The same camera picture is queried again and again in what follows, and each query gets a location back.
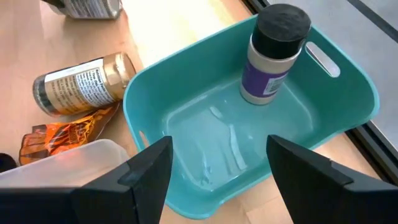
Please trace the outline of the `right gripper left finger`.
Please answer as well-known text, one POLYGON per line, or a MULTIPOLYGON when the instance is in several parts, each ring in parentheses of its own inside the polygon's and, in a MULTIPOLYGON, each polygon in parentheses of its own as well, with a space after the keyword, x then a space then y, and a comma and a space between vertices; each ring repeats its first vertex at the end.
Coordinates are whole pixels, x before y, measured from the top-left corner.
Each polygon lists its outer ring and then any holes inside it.
POLYGON ((0 189, 0 224, 159 224, 172 161, 165 136, 81 187, 0 189))

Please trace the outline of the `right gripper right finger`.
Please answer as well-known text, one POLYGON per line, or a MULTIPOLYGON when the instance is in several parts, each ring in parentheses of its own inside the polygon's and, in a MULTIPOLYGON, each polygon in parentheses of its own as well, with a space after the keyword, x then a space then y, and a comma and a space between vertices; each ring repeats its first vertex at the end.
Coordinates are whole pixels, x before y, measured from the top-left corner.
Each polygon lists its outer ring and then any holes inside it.
POLYGON ((398 224, 397 186, 275 134, 266 152, 294 224, 398 224))

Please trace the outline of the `brown seasoning packet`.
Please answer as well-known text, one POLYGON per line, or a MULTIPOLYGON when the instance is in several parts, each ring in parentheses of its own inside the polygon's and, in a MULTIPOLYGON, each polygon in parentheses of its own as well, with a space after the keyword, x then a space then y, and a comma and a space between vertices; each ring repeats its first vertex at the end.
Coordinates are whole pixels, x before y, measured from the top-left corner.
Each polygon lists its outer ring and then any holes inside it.
POLYGON ((104 127, 115 115, 120 103, 100 108, 75 120, 69 125, 69 139, 72 144, 86 144, 98 138, 104 127))

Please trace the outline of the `orange seasoning packet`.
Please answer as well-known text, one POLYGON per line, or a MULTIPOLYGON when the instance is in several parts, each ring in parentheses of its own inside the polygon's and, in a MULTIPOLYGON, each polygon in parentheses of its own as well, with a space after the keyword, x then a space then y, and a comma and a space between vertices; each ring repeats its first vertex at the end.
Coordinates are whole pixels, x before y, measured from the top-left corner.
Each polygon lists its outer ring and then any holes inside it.
POLYGON ((32 132, 22 138, 19 163, 30 164, 92 142, 97 137, 93 126, 86 122, 33 126, 32 132))

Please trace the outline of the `gold lid spice jar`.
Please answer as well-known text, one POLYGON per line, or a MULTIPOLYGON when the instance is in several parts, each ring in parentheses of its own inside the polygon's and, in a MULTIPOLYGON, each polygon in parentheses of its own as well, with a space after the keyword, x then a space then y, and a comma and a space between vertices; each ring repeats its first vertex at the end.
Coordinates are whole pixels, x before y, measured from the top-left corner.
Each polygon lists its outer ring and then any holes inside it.
POLYGON ((121 101, 135 74, 128 54, 117 52, 41 75, 32 94, 50 116, 78 114, 121 101))

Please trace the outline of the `dark spice jar black lid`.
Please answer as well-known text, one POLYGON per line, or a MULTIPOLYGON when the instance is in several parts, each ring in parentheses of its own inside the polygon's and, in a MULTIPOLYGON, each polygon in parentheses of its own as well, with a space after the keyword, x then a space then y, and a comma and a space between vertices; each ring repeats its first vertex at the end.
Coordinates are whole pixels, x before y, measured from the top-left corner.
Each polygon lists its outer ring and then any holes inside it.
POLYGON ((16 167, 17 163, 10 155, 0 153, 0 173, 15 169, 16 167))

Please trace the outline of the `purple label jar black lid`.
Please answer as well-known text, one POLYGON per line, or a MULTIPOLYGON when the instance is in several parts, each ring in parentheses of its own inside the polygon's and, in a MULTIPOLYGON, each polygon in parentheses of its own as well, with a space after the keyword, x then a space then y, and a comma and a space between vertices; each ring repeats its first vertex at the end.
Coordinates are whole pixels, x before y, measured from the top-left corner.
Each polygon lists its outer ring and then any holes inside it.
POLYGON ((257 15, 240 86, 246 101, 266 105, 274 99, 311 28, 308 14, 291 4, 272 4, 257 15))

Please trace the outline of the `white label jar black lid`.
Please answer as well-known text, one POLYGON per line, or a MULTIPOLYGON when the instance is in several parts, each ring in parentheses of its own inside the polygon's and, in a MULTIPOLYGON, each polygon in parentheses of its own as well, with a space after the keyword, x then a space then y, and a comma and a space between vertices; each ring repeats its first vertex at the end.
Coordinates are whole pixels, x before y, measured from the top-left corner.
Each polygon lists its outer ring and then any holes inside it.
POLYGON ((41 0, 51 10, 74 19, 116 19, 123 9, 121 0, 41 0))

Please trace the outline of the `clear plastic container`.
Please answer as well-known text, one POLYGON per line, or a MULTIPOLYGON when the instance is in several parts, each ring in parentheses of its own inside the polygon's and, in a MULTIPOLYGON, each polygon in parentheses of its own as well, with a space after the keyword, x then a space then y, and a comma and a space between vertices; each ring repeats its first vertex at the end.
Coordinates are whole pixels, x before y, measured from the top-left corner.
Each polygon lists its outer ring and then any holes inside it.
POLYGON ((109 139, 46 157, 0 174, 0 189, 81 187, 126 162, 125 148, 109 139))

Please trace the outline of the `teal plastic bin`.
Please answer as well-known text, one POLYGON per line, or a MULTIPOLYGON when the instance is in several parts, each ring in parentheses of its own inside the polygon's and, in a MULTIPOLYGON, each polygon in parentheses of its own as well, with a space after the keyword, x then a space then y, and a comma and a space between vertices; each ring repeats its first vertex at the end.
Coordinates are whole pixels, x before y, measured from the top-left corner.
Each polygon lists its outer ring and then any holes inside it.
POLYGON ((330 76, 302 50, 269 104, 248 103, 239 89, 255 23, 250 17, 195 42, 141 70, 126 88, 123 110, 137 149, 172 137, 165 202, 183 217, 209 218, 267 179, 268 135, 312 150, 379 110, 370 77, 316 27, 307 42, 340 74, 330 76))

